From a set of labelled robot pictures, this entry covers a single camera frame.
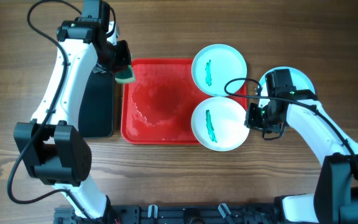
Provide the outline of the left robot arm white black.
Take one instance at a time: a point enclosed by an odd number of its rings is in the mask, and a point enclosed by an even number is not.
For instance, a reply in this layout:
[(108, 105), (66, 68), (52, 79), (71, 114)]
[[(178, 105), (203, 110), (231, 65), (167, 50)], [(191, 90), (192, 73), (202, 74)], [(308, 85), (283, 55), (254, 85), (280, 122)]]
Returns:
[(112, 131), (114, 84), (135, 80), (128, 44), (116, 21), (90, 15), (64, 21), (53, 43), (58, 52), (44, 97), (30, 121), (14, 129), (17, 163), (65, 196), (75, 222), (118, 223), (90, 176), (86, 139)]

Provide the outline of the green yellow scrub sponge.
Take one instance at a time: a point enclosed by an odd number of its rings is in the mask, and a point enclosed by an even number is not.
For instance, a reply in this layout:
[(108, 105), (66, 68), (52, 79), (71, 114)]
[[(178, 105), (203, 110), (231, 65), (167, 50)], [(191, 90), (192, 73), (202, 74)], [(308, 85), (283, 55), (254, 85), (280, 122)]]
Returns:
[(134, 83), (135, 73), (131, 65), (128, 65), (125, 69), (114, 72), (115, 81), (120, 84)]

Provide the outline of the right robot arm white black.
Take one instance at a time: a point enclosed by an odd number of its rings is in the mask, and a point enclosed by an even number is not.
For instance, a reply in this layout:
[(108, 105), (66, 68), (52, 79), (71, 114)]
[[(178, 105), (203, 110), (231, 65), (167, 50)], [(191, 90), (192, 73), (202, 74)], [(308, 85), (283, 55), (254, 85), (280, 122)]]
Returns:
[(245, 126), (282, 134), (287, 126), (305, 140), (321, 163), (313, 194), (276, 199), (284, 223), (358, 223), (358, 143), (326, 114), (309, 90), (268, 96), (260, 108), (252, 103)]

